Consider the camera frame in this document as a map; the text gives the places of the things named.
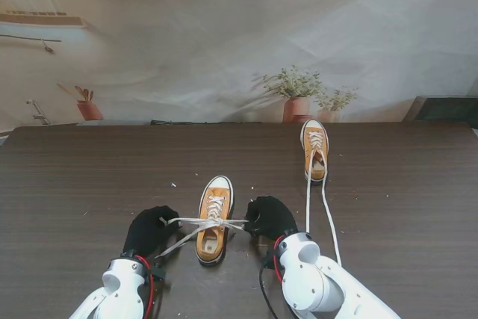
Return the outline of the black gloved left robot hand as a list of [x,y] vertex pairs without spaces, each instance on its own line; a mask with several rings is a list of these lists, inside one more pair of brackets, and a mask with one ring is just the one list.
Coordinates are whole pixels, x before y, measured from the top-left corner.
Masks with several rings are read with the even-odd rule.
[[143,210],[131,222],[122,251],[150,256],[178,231],[178,222],[168,224],[176,218],[179,214],[167,205]]

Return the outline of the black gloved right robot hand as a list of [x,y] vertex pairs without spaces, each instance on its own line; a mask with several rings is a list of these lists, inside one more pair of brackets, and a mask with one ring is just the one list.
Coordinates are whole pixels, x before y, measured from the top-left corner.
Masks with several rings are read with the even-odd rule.
[[288,207],[273,196],[259,196],[247,206],[243,229],[253,237],[264,236],[272,241],[298,232]]

